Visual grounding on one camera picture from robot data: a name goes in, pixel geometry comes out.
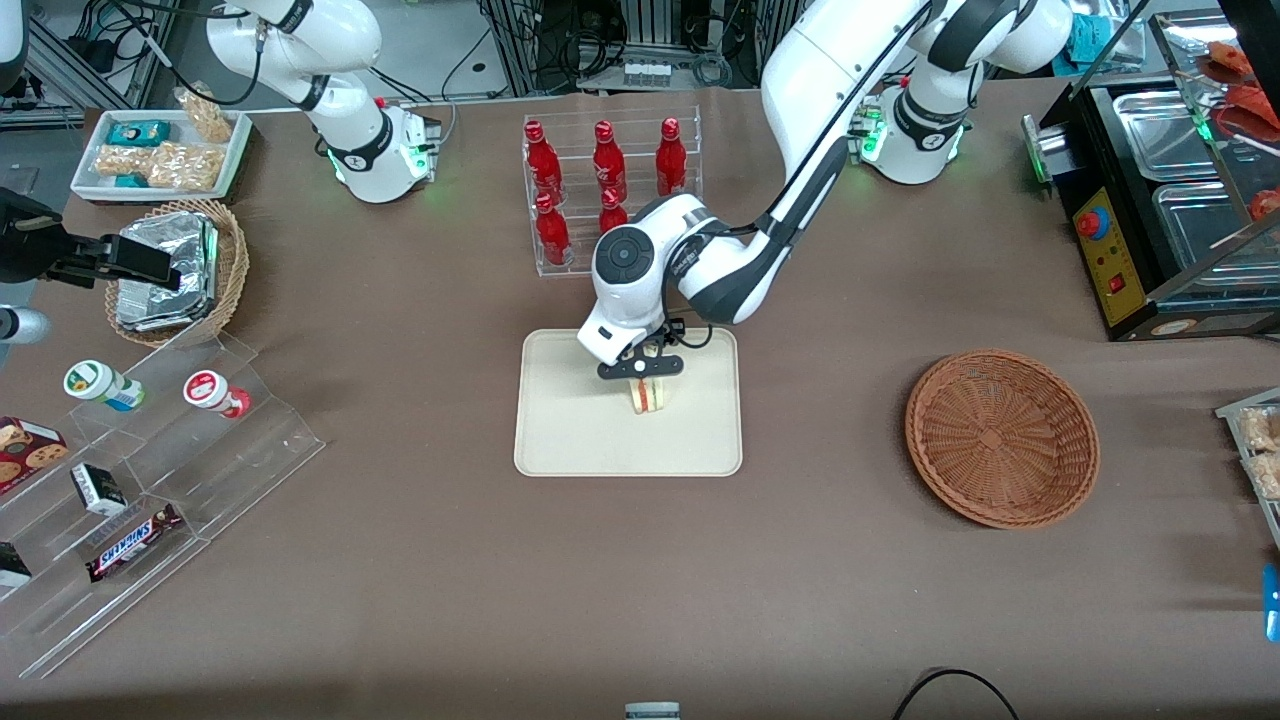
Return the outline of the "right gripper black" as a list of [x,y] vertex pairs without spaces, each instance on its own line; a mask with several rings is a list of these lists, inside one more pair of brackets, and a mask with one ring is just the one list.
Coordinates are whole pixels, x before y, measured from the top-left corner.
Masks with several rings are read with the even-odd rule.
[[102,250],[99,240],[68,232],[52,209],[10,190],[1,191],[3,283],[58,281],[91,288],[96,281],[109,278],[169,291],[180,288],[182,274],[169,252],[131,238],[101,241]]

